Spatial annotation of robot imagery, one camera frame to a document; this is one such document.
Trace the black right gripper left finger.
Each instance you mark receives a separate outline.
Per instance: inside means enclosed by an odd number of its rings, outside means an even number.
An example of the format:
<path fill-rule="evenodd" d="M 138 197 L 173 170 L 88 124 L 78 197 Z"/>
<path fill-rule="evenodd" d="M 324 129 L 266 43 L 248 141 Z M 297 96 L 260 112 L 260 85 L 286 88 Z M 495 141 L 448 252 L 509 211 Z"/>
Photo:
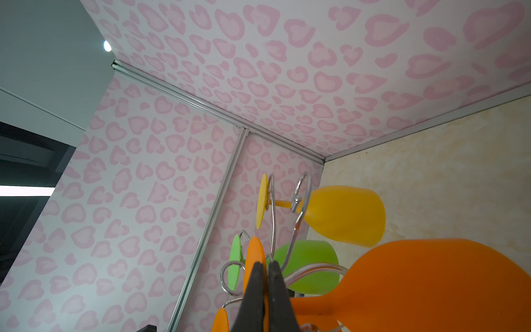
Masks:
<path fill-rule="evenodd" d="M 264 265 L 256 262 L 253 265 L 231 332 L 262 332 L 264 330 L 265 280 Z"/>

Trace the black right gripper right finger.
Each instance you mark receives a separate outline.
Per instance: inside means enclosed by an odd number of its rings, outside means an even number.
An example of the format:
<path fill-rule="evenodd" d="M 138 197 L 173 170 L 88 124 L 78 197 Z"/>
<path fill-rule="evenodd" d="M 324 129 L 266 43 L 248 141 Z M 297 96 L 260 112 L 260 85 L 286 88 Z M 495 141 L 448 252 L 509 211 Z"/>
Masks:
<path fill-rule="evenodd" d="M 272 261 L 268 266 L 269 331 L 300 332 L 290 296 L 286 288 L 280 265 Z"/>

